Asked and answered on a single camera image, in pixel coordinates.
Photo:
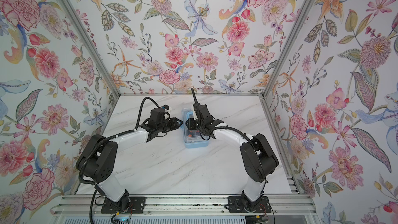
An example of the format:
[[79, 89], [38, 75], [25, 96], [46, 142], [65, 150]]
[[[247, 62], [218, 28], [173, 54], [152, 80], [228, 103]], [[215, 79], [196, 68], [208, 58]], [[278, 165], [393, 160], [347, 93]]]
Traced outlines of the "clear plastic box lid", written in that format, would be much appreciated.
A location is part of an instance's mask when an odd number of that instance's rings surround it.
[[199, 130], [198, 129], [198, 121], [193, 117], [190, 118], [187, 122], [186, 125], [189, 130]]

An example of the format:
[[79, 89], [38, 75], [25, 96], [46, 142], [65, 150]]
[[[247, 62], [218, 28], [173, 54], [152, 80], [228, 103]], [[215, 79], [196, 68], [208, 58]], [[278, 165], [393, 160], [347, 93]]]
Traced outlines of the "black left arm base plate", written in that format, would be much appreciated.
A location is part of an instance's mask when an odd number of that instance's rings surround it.
[[146, 197], [122, 198], [118, 202], [113, 202], [105, 198], [101, 208], [101, 214], [121, 214], [126, 211], [128, 214], [142, 214], [146, 203]]

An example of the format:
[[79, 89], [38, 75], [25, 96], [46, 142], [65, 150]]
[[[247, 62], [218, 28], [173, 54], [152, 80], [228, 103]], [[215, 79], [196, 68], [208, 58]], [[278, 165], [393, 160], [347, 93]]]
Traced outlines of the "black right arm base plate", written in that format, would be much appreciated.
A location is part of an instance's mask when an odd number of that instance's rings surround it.
[[224, 208], [229, 211], [230, 214], [250, 214], [250, 213], [271, 213], [271, 205], [268, 197], [262, 196], [258, 200], [252, 202], [246, 197], [228, 197], [227, 204]]

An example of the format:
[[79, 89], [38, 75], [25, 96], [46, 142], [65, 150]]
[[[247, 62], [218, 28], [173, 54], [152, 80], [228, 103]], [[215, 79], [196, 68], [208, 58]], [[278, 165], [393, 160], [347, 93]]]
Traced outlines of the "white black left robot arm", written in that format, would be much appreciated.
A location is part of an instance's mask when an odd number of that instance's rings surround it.
[[113, 174], [118, 153], [175, 131], [182, 124], [182, 120], [171, 118], [165, 109], [157, 107], [150, 112], [150, 118], [132, 130], [109, 137], [93, 135], [76, 163], [79, 182], [92, 185], [113, 211], [126, 210], [131, 204], [129, 192]]

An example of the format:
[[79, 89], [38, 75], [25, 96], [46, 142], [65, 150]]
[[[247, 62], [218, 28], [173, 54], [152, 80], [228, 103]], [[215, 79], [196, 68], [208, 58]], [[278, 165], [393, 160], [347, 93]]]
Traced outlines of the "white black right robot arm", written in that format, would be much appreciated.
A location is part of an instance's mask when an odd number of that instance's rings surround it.
[[259, 133], [248, 135], [214, 118], [206, 104], [193, 104], [193, 117], [186, 121], [190, 131], [199, 131], [202, 137], [222, 140], [237, 144], [243, 161], [248, 181], [240, 197], [228, 197], [224, 207], [230, 213], [256, 213], [267, 211], [264, 196], [267, 176], [274, 173], [279, 160], [267, 138]]

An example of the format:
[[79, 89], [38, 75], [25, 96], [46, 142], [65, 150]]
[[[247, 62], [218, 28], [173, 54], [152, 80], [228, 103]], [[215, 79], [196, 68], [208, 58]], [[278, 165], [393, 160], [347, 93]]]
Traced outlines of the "blue plastic tool box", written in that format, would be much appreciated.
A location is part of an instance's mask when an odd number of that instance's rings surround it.
[[183, 116], [183, 141], [186, 148], [201, 148], [208, 146], [209, 136], [204, 136], [199, 130], [189, 130], [186, 122], [193, 118], [193, 111], [184, 108], [182, 110]]

